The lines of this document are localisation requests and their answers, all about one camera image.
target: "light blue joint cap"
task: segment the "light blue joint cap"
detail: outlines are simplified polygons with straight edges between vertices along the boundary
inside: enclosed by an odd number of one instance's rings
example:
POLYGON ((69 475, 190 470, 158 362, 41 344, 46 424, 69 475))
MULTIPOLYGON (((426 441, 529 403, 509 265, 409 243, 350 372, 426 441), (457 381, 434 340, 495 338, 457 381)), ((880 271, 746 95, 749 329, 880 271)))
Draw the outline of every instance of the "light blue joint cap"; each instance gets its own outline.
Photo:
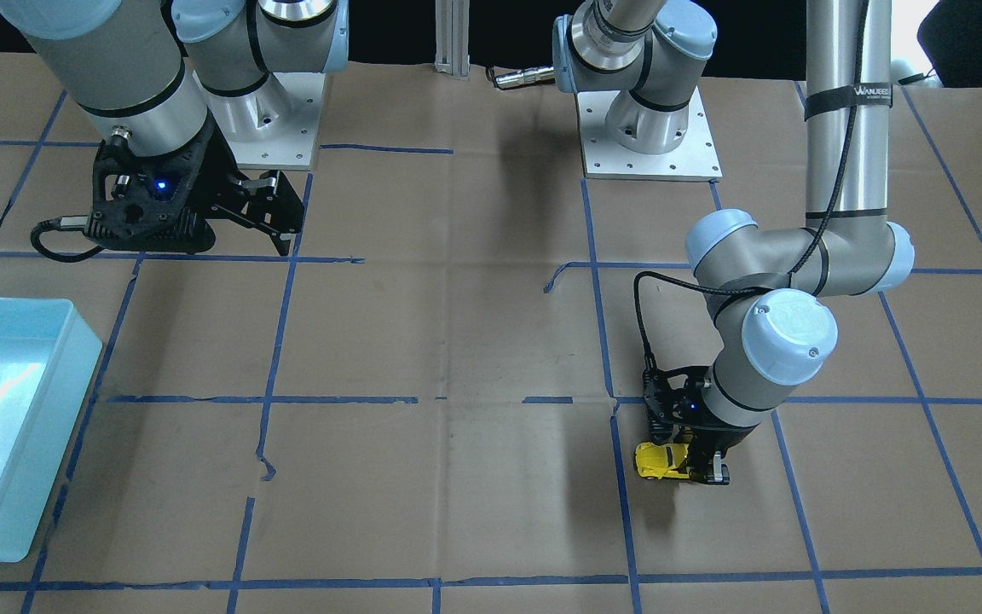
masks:
POLYGON ((233 23, 246 0, 172 0, 172 23, 181 43, 201 43, 233 23))
POLYGON ((725 237, 732 235, 736 230, 744 229, 745 226, 755 225, 756 221, 753 220, 752 215, 740 209, 722 209, 709 213, 701 221, 696 222, 696 225, 689 230, 689 236, 685 238, 685 248, 689 253, 692 271, 694 272, 699 261, 707 256, 707 252, 710 252, 725 237))
POLYGON ((698 60, 710 59, 718 39, 714 17, 691 0, 667 0, 654 19, 654 27, 670 45, 698 60))
POLYGON ((748 361, 779 385, 805 384, 821 370, 838 338, 829 308, 788 287, 757 298, 741 325, 748 361))
POLYGON ((552 27, 552 65, 556 67, 556 86, 564 94, 577 94, 578 85, 574 82, 574 62, 570 61, 568 27, 570 15, 556 17, 552 27))
POLYGON ((892 290, 908 279, 911 268, 916 265, 916 246, 911 245, 908 230, 896 222, 889 222, 889 228, 892 229, 893 239, 892 262, 889 262, 889 268, 885 269, 877 285, 866 291, 868 293, 892 290))
POLYGON ((336 30, 332 33, 332 47, 328 50, 328 59, 324 61, 324 72, 339 72, 347 67, 350 21, 347 10, 347 0, 339 0, 336 7, 336 30))
POLYGON ((97 30, 120 8, 120 3, 121 0, 0 0, 0 13, 22 34, 67 40, 97 30))

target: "light blue bin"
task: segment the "light blue bin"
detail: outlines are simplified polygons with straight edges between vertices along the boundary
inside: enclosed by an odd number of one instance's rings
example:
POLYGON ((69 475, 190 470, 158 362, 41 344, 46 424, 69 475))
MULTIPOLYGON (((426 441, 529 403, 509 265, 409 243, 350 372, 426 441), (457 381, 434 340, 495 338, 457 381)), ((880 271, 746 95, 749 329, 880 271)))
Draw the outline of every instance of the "light blue bin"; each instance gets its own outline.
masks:
POLYGON ((70 300, 0 298, 0 562, 30 551, 99 354, 70 300))

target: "plastic container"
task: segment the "plastic container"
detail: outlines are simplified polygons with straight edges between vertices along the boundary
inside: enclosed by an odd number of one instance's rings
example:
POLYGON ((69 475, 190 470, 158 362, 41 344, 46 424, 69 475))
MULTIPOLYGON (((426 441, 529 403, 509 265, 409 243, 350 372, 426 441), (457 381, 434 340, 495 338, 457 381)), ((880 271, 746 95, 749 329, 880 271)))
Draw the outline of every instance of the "plastic container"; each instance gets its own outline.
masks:
POLYGON ((0 298, 0 562, 32 546, 99 354, 70 300, 0 298))

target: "velcro strap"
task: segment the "velcro strap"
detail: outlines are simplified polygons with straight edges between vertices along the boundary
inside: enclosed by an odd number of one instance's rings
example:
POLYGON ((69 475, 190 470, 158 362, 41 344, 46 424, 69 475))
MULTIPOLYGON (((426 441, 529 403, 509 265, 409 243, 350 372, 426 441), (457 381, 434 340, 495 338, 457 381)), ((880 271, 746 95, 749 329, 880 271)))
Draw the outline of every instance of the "velcro strap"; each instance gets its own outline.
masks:
POLYGON ((813 94, 806 98, 806 121, 821 113, 870 105, 892 107, 892 83, 857 83, 813 94))

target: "mounting plate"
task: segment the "mounting plate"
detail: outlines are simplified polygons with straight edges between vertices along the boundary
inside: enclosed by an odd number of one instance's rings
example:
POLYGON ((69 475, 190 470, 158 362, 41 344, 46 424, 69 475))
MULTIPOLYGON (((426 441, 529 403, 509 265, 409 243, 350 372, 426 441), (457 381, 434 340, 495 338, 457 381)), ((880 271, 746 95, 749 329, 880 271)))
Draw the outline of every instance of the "mounting plate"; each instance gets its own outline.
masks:
POLYGON ((284 130, 261 141, 229 141, 241 168, 312 171, 321 127, 326 75, 319 72, 277 72, 290 95, 293 114, 284 130))
POLYGON ((577 95, 578 132, 586 177, 592 179, 657 179, 665 182, 709 182, 722 176, 722 164, 710 136, 699 89, 689 102, 689 129, 679 147, 648 155, 623 147, 604 128, 604 116, 619 92, 577 95))

